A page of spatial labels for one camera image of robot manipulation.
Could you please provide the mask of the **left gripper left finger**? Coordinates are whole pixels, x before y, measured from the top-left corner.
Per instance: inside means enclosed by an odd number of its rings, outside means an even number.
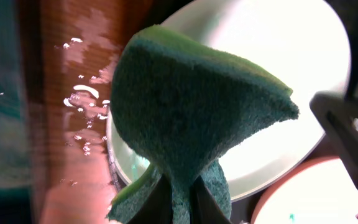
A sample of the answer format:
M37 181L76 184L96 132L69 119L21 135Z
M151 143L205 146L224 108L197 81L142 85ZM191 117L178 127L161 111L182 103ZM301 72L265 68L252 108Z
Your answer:
M141 209L127 224L171 224L172 215L172 188L162 175Z

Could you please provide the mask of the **green sponge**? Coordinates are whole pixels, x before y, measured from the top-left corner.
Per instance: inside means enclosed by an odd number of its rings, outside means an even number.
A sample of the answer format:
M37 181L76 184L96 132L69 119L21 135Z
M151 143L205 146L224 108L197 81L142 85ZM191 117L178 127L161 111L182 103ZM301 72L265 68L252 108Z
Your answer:
M149 161L112 200L108 220L128 223L162 175L171 223L190 223L201 176L224 216L231 199L219 158L271 125L297 119L291 89L262 67L160 25L134 34L114 71L110 111L121 139Z

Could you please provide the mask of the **green-stained plate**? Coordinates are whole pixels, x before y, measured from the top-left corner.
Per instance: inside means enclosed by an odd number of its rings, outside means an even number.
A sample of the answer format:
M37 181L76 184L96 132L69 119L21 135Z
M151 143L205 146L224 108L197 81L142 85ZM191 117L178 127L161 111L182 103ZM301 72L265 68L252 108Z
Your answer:
M219 158L233 201L248 197L292 170L317 146L323 129L309 102L318 91L343 91L351 51L346 30L324 1L193 1L160 26L214 50L244 58L292 91L297 119L275 123ZM109 110L109 152L131 184L148 168L118 135Z

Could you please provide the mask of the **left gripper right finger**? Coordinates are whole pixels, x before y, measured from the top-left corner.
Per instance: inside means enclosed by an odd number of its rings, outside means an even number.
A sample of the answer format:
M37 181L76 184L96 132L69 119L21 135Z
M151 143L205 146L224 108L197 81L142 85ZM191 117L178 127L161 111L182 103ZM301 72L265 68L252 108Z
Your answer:
M190 187L191 224L231 224L199 176Z

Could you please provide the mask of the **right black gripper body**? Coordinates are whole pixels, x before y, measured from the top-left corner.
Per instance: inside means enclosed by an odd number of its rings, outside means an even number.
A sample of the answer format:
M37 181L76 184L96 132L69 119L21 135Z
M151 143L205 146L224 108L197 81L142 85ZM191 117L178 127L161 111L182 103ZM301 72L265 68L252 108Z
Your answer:
M353 126L354 119L358 119L358 98L318 92L310 101L310 109L332 141L358 190L358 131Z

